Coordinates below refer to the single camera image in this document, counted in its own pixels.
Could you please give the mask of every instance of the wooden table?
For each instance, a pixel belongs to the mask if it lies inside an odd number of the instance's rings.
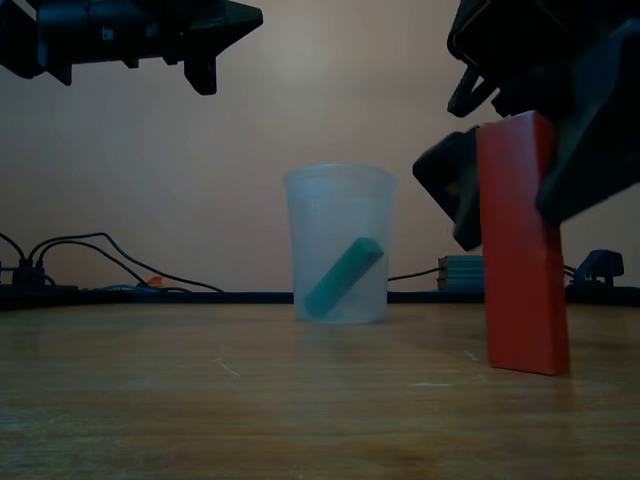
[[[640,478],[640,310],[570,308],[573,375],[487,366],[481,305],[0,314],[0,479]]]

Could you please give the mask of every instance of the red wooden block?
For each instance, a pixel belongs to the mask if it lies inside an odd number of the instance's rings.
[[[492,366],[569,371],[560,226],[535,207],[554,148],[551,123],[535,112],[476,132],[480,221]]]

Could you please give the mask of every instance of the green block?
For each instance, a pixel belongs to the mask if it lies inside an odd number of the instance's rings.
[[[384,255],[373,238],[358,238],[305,297],[313,317],[323,317]]]

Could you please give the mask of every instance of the beige wall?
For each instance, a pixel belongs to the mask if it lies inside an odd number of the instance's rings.
[[[282,176],[323,162],[370,163],[400,178],[391,268],[459,254],[451,223],[411,175],[453,130],[495,119],[446,113],[463,66],[446,51],[453,0],[253,0],[265,25],[219,59],[217,96],[181,68],[80,66],[74,85],[0,72],[0,226],[24,245],[106,230],[176,274],[229,290],[291,288]],[[640,284],[631,189],[568,222],[566,260],[625,255]],[[0,245],[7,264],[11,251]],[[60,247],[59,282],[129,282],[94,252]],[[395,287],[430,289],[432,279]]]

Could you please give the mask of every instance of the translucent plastic cup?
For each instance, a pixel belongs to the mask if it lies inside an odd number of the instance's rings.
[[[289,172],[285,185],[298,317],[385,320],[396,178],[377,167],[328,164]]]

